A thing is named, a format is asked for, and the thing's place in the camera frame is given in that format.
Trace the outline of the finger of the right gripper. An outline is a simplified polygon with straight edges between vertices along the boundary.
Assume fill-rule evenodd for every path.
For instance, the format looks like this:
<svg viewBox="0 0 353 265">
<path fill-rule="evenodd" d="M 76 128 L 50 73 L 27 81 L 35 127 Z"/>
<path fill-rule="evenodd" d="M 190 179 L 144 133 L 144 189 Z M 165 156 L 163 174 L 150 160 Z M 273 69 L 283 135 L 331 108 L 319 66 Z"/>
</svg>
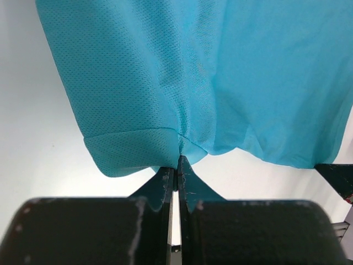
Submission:
<svg viewBox="0 0 353 265">
<path fill-rule="evenodd" d="M 346 202 L 352 204 L 353 165 L 321 163 L 314 168 Z"/>
</svg>

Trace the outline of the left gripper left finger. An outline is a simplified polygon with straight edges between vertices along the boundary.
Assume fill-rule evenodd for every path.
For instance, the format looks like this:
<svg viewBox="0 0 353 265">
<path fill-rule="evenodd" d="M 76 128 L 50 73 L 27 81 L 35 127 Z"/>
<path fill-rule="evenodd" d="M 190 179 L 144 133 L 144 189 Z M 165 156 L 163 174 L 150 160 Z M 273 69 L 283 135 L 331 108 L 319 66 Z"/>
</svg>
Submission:
<svg viewBox="0 0 353 265">
<path fill-rule="evenodd" d="M 27 200 L 1 242 L 2 264 L 169 264 L 172 168 L 126 198 Z"/>
</svg>

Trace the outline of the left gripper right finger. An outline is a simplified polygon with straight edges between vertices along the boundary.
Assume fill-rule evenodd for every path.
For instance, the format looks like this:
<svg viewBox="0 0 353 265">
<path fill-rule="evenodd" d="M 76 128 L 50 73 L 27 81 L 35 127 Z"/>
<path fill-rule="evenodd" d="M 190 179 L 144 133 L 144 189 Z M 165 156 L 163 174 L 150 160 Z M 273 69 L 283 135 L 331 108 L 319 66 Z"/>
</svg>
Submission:
<svg viewBox="0 0 353 265">
<path fill-rule="evenodd" d="M 307 200 L 227 200 L 178 161 L 183 264 L 345 264 L 333 226 Z"/>
</svg>

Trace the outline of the teal t-shirt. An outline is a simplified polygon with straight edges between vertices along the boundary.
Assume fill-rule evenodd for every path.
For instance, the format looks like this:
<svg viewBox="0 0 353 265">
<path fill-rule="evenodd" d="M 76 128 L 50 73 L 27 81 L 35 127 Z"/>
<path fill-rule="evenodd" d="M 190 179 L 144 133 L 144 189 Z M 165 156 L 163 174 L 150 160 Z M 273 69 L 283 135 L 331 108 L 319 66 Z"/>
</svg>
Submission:
<svg viewBox="0 0 353 265">
<path fill-rule="evenodd" d="M 351 1 L 37 1 L 84 143 L 121 177 L 239 148 L 332 163 L 352 108 Z"/>
</svg>

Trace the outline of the aluminium frame rail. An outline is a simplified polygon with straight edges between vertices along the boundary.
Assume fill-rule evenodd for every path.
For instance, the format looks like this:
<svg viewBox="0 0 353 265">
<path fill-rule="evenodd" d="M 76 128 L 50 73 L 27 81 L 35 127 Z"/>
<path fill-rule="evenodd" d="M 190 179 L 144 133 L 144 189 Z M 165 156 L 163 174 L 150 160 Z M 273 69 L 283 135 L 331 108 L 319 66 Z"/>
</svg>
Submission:
<svg viewBox="0 0 353 265">
<path fill-rule="evenodd" d="M 336 237 L 338 238 L 339 242 L 341 242 L 350 224 L 346 221 L 343 221 L 343 222 L 333 223 L 332 226 Z"/>
</svg>

